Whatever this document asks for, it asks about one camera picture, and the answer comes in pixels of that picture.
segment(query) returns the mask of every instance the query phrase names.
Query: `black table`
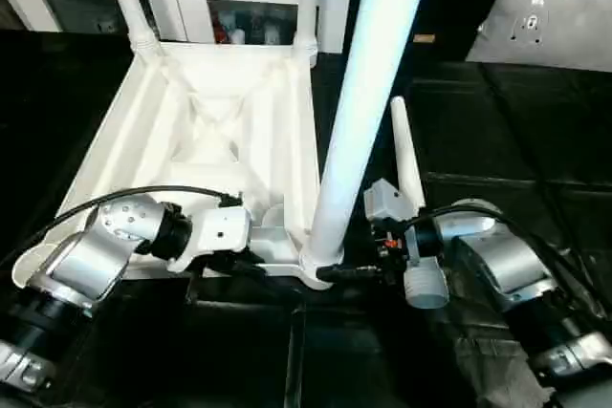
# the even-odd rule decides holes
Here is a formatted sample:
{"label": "black table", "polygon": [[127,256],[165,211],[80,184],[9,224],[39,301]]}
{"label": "black table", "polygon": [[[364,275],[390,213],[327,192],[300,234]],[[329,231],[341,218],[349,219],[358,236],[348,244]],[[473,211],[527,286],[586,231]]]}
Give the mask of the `black table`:
{"label": "black table", "polygon": [[[0,43],[6,252],[53,216],[131,53],[107,36],[2,32]],[[612,295],[612,75],[471,63],[411,69],[394,92],[408,102],[427,203],[489,200],[579,250],[575,262]],[[321,168],[342,71],[340,57],[320,55],[312,73]],[[380,177],[397,182],[388,114],[363,186]],[[349,259],[367,259],[366,234],[359,202]],[[276,407],[301,387],[302,406],[316,408],[540,406],[519,346],[482,295],[457,280],[452,306],[436,313],[374,286],[312,295],[294,311],[247,280],[124,283],[61,378],[31,402]]]}

